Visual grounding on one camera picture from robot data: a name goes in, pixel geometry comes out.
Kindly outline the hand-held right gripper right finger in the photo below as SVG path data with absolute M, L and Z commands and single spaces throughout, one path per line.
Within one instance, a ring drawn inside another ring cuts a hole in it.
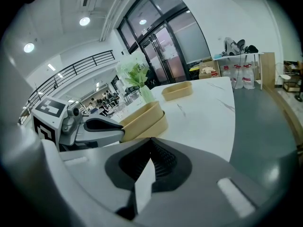
M 151 199 L 134 218 L 145 227 L 252 227 L 267 214 L 268 196 L 221 157 L 152 138 L 160 166 Z

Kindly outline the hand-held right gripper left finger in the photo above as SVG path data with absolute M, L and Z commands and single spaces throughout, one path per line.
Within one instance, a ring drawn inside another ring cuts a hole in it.
M 45 182 L 55 221 L 151 221 L 151 204 L 137 211 L 135 181 L 119 166 L 123 157 L 143 156 L 150 138 L 108 147 L 61 152 L 43 140 Z

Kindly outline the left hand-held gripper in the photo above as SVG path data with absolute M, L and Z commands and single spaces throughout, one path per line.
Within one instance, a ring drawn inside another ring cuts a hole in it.
M 97 148 L 98 143 L 114 143 L 125 134 L 122 125 L 99 118 L 86 120 L 85 130 L 80 133 L 88 115 L 54 97 L 45 97 L 31 114 L 39 138 L 52 141 L 59 152 Z

